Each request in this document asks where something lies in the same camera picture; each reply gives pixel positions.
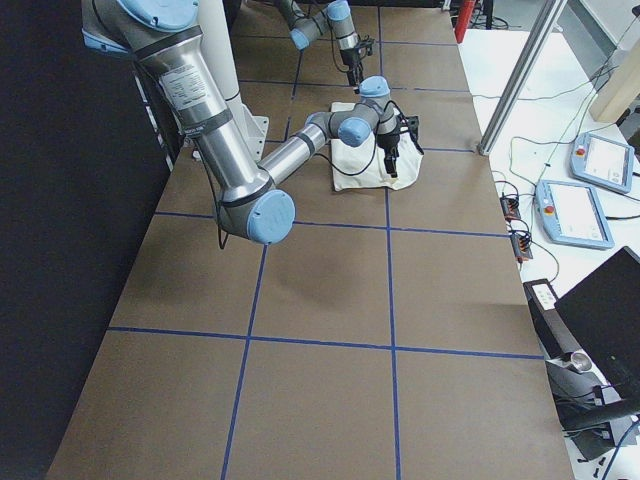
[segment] white desk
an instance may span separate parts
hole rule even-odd
[[[465,41],[460,46],[460,52],[473,95],[499,96],[502,94],[527,35],[527,32],[495,30],[470,30],[467,32]],[[554,33],[538,59],[520,98],[553,96],[587,82],[587,80],[587,75],[562,34]],[[552,100],[518,101],[491,152],[491,168],[504,173],[506,180],[515,184],[520,193],[532,193],[533,187],[530,184],[509,172],[511,139],[514,136],[522,136],[540,142],[561,140],[562,132],[570,124],[571,119],[578,112],[580,104],[590,92],[593,90],[588,84],[572,93]],[[489,123],[497,103],[497,99],[474,98],[476,114],[483,131]],[[588,101],[584,103],[582,111],[588,104]],[[582,111],[562,137],[563,141],[570,141],[576,136]],[[587,112],[581,131],[602,126],[606,126],[606,124],[594,122]],[[599,130],[597,135],[624,142],[624,137],[615,125]],[[549,162],[551,166],[546,169],[543,175],[544,179],[573,180],[569,173],[570,150],[571,146],[569,145],[539,146],[516,140],[513,145],[513,169],[535,182],[544,168],[544,164]],[[636,171],[639,170],[637,163],[634,168]],[[494,175],[496,179],[501,179],[500,174]],[[634,180],[630,195],[640,197],[640,180]],[[502,191],[502,185],[498,184],[497,187],[498,191]],[[629,216],[640,213],[640,202],[624,199],[600,188],[598,196],[605,213],[609,216]],[[550,243],[541,229],[536,214],[533,214],[534,221],[531,224],[531,198],[527,196],[521,199],[521,215],[531,226],[533,239],[548,248],[560,263],[560,273],[553,283],[558,295],[564,295],[621,247],[628,245],[635,252],[640,253],[640,219],[609,222],[616,242],[615,247],[610,250],[599,251]],[[556,269],[554,261],[540,248],[533,246],[532,249],[534,259],[524,263],[521,270],[522,281],[553,277]],[[576,479],[592,479],[595,468],[598,467],[597,460],[590,463],[577,463],[575,460],[579,458],[580,454],[575,445],[571,441],[567,441],[567,448],[573,460]],[[600,476],[603,471],[604,468],[600,467]],[[622,449],[609,473],[608,480],[618,478],[640,478],[640,447]]]

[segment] computer monitor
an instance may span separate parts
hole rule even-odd
[[[556,310],[620,396],[640,397],[640,257],[622,248]]]

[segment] metal pole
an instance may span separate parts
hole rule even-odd
[[[482,140],[478,145],[478,152],[481,155],[489,155],[491,149],[498,139],[504,124],[509,118],[518,96],[524,87],[533,66],[542,52],[542,48],[553,30],[556,20],[560,16],[567,0],[547,0],[540,10],[540,14],[533,24],[527,43],[525,43],[520,58],[513,69],[511,78],[500,97],[496,111],[493,113],[487,130],[484,132]]]

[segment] black panel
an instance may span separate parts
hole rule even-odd
[[[623,398],[640,397],[640,260],[618,251],[556,302],[556,310]]]
[[[79,1],[2,17],[0,478],[19,480],[55,454],[168,169],[132,65],[84,48]]]

